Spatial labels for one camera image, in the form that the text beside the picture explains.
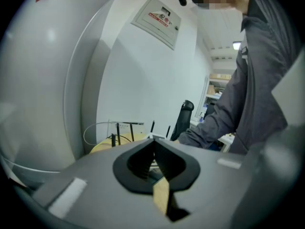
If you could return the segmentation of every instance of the jacket sleeve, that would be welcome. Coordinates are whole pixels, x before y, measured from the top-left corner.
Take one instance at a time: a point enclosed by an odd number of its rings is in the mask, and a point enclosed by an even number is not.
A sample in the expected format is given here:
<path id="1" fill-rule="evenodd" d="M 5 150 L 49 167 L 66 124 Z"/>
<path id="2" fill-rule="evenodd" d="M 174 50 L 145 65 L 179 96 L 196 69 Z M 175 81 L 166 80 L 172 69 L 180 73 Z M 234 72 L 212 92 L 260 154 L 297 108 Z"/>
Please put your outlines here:
<path id="1" fill-rule="evenodd" d="M 240 51 L 236 63 L 237 69 L 215 104 L 215 112 L 208 115 L 204 123 L 199 123 L 196 128 L 181 133 L 178 138 L 181 144 L 208 148 L 218 138 L 236 130 L 247 91 L 247 63 L 242 59 Z"/>

